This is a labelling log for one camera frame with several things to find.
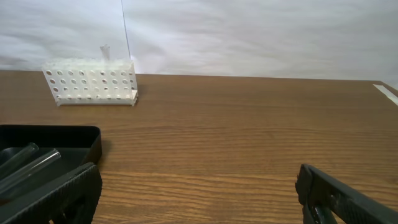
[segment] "black container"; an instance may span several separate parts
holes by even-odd
[[[22,195],[0,206],[0,223],[89,223],[101,193],[95,166],[102,155],[94,126],[0,125],[0,163],[34,142],[56,148],[62,162],[25,184]]]

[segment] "transparent tube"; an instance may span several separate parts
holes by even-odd
[[[12,189],[17,184],[26,180],[30,176],[34,175],[60,158],[61,154],[56,149],[52,149],[50,152],[40,156],[36,160],[15,171],[3,180],[0,180],[0,195]]]
[[[27,146],[25,146],[21,151],[0,166],[0,179],[7,177],[9,174],[20,168],[20,166],[26,160],[31,158],[31,156],[38,150],[39,147],[34,143],[29,143]]]

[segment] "wood grain tabletop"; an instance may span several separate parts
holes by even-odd
[[[134,107],[56,107],[41,72],[0,80],[1,124],[101,129],[93,223],[302,223],[303,163],[398,210],[398,106],[381,82],[138,75]]]

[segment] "thin cable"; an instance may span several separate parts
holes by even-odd
[[[124,23],[124,33],[126,34],[127,49],[129,50],[129,57],[130,57],[130,60],[132,60],[132,58],[131,58],[131,54],[130,54],[130,45],[129,45],[129,39],[127,38],[126,19],[124,18],[123,0],[120,0],[120,2],[122,3],[122,13],[123,13],[123,23]]]

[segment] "white backdrop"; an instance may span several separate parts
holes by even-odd
[[[398,1],[123,4],[140,72],[383,80],[398,87]]]
[[[120,1],[0,1],[0,69],[40,70],[54,57],[101,58],[104,44],[113,57],[129,57]]]
[[[398,87],[398,1],[124,0],[137,73],[382,80]],[[128,57],[117,0],[0,1],[0,69]]]

